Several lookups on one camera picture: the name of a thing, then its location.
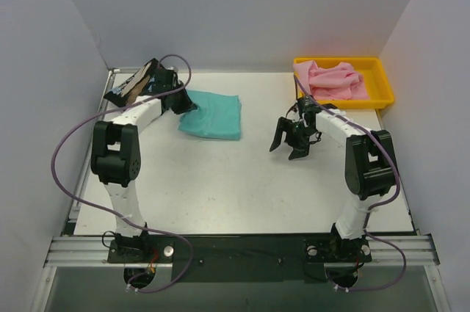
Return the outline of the teal t shirt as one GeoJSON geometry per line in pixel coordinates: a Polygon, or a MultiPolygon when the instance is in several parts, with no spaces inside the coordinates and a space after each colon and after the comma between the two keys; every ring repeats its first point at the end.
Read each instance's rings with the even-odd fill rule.
{"type": "Polygon", "coordinates": [[[242,104],[238,95],[197,90],[189,90],[188,95],[197,109],[180,117],[179,131],[207,139],[241,139],[242,104]]]}

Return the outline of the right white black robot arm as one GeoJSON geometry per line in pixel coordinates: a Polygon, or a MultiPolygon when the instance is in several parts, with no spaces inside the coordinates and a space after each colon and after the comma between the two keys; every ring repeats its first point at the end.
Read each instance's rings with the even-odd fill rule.
{"type": "Polygon", "coordinates": [[[289,111],[296,112],[298,119],[278,118],[270,151],[285,142],[292,148],[290,160],[305,158],[323,135],[344,147],[344,179],[350,196],[332,225],[327,251],[336,260],[353,253],[363,255],[372,211],[392,188],[395,197],[400,193],[390,133],[358,125],[333,104],[317,104],[307,96],[298,98],[289,111]]]}

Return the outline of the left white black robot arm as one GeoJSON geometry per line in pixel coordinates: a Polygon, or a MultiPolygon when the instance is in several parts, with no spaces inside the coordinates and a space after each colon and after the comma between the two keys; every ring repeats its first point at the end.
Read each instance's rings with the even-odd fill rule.
{"type": "Polygon", "coordinates": [[[131,77],[105,94],[105,99],[126,110],[93,129],[90,167],[107,191],[116,212],[115,249],[142,262],[151,243],[135,180],[142,166],[139,134],[168,109],[174,114],[196,110],[174,68],[148,62],[131,77]]]}

